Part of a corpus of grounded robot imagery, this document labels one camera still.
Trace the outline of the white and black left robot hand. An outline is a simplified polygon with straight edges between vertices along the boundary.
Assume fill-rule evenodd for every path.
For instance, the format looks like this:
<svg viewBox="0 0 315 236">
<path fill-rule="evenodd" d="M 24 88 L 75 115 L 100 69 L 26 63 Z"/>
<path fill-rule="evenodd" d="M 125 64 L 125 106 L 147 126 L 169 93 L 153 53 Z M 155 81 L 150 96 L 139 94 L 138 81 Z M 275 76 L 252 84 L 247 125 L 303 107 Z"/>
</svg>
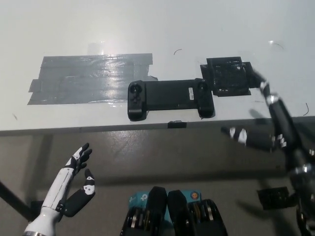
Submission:
<svg viewBox="0 0 315 236">
<path fill-rule="evenodd" d="M 75 216 L 94 197 L 95 178 L 86 168 L 86 162 L 93 151 L 89 146 L 89 143 L 81 146 L 60 169 L 42 203 L 39 216 L 27 225 L 23 235 L 55 236 L 56 224 L 62 217 Z M 70 185 L 81 169 L 85 169 L 85 183 L 68 197 Z"/>
</svg>

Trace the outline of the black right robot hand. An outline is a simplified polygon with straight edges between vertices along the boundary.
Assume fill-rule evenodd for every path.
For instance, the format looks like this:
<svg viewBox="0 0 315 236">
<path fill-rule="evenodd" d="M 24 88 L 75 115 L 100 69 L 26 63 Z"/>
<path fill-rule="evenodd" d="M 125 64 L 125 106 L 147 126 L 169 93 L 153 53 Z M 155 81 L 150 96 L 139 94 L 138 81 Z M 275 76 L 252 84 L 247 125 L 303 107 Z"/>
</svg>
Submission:
<svg viewBox="0 0 315 236">
<path fill-rule="evenodd" d="M 283 100 L 271 92 L 269 82 L 258 72 L 253 71 L 253 77 L 260 82 L 259 89 L 268 107 L 275 134 L 253 132 L 237 127 L 222 127 L 221 132 L 246 147 L 266 152 L 281 149 L 286 156 L 286 171 L 291 175 L 311 173 L 315 170 L 315 160 L 303 146 Z"/>
</svg>

